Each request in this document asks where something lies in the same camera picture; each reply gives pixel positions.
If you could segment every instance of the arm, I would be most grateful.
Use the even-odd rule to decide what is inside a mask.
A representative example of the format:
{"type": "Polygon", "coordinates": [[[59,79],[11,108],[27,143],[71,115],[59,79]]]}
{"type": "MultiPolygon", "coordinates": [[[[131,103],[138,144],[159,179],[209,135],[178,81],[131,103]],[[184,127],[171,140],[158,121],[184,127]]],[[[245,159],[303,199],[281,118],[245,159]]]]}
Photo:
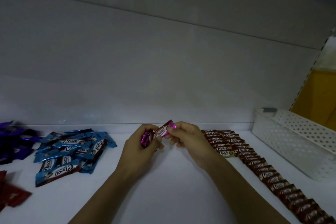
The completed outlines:
{"type": "Polygon", "coordinates": [[[230,205],[239,223],[289,224],[262,198],[239,172],[207,142],[200,129],[192,124],[177,122],[168,128],[170,144],[185,146],[196,164],[211,177],[230,205]]]}
{"type": "Polygon", "coordinates": [[[162,138],[154,138],[146,149],[140,145],[146,130],[158,129],[155,125],[141,125],[125,142],[115,171],[80,209],[68,224],[111,223],[125,196],[149,165],[157,149],[163,149],[162,138]]]}

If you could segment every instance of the forearm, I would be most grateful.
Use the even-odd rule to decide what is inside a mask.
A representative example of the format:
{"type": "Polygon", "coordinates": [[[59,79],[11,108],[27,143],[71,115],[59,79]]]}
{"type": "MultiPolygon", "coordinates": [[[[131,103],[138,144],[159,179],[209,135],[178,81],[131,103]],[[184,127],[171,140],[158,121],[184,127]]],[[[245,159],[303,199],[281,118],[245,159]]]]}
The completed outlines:
{"type": "Polygon", "coordinates": [[[289,223],[219,154],[213,154],[208,159],[206,171],[230,205],[239,223],[289,223]]]}
{"type": "Polygon", "coordinates": [[[116,170],[68,224],[110,224],[133,184],[129,175],[116,170]]]}

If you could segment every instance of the left hand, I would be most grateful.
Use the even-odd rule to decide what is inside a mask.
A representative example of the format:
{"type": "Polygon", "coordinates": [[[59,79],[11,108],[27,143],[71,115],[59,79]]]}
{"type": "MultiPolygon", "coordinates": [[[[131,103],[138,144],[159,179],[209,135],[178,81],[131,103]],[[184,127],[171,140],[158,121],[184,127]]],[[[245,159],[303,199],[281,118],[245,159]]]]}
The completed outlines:
{"type": "Polygon", "coordinates": [[[161,143],[162,137],[154,138],[147,148],[142,148],[141,138],[145,131],[150,129],[155,131],[158,129],[158,126],[142,124],[130,138],[126,140],[115,171],[126,175],[126,177],[131,180],[136,180],[145,171],[154,152],[157,149],[162,150],[164,148],[164,145],[161,143]]]}

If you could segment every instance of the shelf surface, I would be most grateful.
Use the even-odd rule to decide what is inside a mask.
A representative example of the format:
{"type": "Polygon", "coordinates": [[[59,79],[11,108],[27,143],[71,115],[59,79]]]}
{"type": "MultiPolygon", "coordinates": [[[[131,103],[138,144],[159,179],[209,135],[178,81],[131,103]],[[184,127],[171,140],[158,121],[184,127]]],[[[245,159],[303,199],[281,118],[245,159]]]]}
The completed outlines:
{"type": "MultiPolygon", "coordinates": [[[[283,175],[285,179],[313,198],[328,214],[336,216],[336,184],[309,179],[289,162],[256,138],[250,131],[237,131],[256,152],[283,175]]],[[[114,171],[125,140],[130,134],[112,134],[118,147],[108,148],[92,175],[75,173],[39,188],[34,186],[35,174],[41,164],[33,163],[34,155],[0,166],[8,170],[12,184],[33,192],[22,205],[6,207],[0,223],[65,224],[114,171]]],[[[235,217],[209,176],[198,168],[185,149],[171,147],[157,151],[153,166],[132,188],[113,223],[236,223],[235,217]]],[[[288,221],[299,224],[295,216],[238,158],[228,161],[251,186],[275,207],[288,221]]]]}

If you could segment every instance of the right hand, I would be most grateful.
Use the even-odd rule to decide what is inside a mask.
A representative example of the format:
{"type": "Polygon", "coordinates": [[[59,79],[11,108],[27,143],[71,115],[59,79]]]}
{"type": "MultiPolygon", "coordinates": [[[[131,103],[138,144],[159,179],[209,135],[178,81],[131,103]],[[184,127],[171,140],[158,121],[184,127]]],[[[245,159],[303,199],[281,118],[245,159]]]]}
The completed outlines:
{"type": "Polygon", "coordinates": [[[177,143],[177,147],[185,147],[196,164],[205,169],[206,161],[210,156],[216,154],[216,151],[205,139],[198,126],[183,121],[179,121],[175,125],[176,128],[167,127],[169,135],[165,138],[171,138],[171,145],[177,143]]]}

